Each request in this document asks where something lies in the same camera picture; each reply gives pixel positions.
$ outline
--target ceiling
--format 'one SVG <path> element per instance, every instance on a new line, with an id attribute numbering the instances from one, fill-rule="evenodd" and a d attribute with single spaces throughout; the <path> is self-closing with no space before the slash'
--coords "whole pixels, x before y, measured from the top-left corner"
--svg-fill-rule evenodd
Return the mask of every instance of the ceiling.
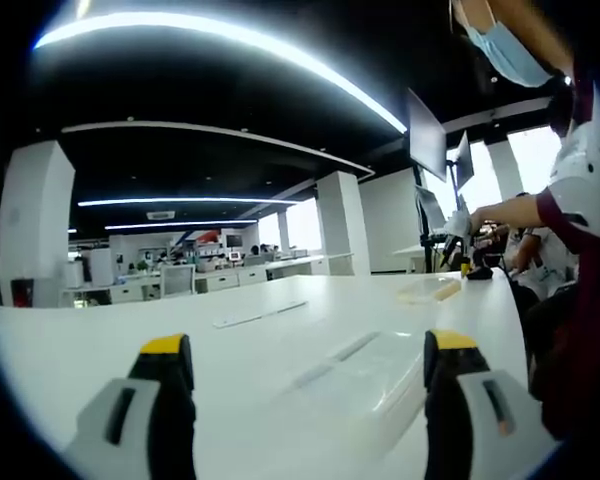
<path id="1" fill-rule="evenodd" d="M 92 0 L 85 18 L 121 11 L 186 13 L 267 33 L 319 58 L 403 121 L 407 88 L 443 123 L 560 88 L 556 80 L 523 89 L 495 75 L 476 49 L 451 34 L 445 0 Z M 75 20 L 73 2 L 56 12 L 48 14 L 46 31 Z M 32 23 L 44 18 L 42 10 L 36 13 Z M 25 46 L 40 36 L 26 27 Z M 402 152 L 367 155 L 401 135 L 345 91 L 267 52 L 208 33 L 155 26 L 91 32 L 33 50 L 22 71 L 16 114 L 7 122 L 11 145 L 58 139 L 76 168 L 74 204 L 153 196 L 271 198 L 335 170 L 366 175 L 325 157 L 225 134 L 148 126 L 63 133 L 88 123 L 212 126 L 324 151 L 378 174 L 409 166 Z M 498 128 L 544 121 L 542 112 L 533 113 Z M 483 138 L 494 128 L 477 126 L 470 136 Z M 458 140 L 450 137 L 449 144 Z M 309 187 L 291 199 L 311 195 Z M 163 207 L 74 205 L 71 226 L 79 236 L 93 236 L 105 225 L 144 223 L 146 211 Z M 192 221 L 238 218 L 253 205 L 175 207 L 178 220 Z"/>

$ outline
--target person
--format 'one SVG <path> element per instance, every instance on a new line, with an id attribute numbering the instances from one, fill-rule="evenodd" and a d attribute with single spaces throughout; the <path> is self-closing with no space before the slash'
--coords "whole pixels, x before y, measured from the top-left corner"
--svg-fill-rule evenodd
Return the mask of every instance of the person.
<path id="1" fill-rule="evenodd" d="M 565 341 L 547 362 L 543 421 L 558 438 L 586 424 L 600 391 L 600 78 L 574 58 L 569 45 L 527 0 L 451 0 L 471 42 L 513 83 L 538 87 L 553 72 L 575 85 L 570 134 L 537 195 L 479 208 L 471 232 L 486 221 L 514 228 L 550 228 L 580 255 L 575 308 Z"/>

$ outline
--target face mask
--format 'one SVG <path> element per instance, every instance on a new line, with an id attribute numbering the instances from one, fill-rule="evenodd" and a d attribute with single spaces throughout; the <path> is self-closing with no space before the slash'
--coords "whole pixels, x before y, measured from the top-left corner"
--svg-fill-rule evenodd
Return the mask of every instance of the face mask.
<path id="1" fill-rule="evenodd" d="M 502 23 L 497 22 L 485 35 L 473 27 L 467 27 L 467 32 L 471 42 L 484 52 L 493 68 L 513 83 L 539 87 L 551 78 Z"/>

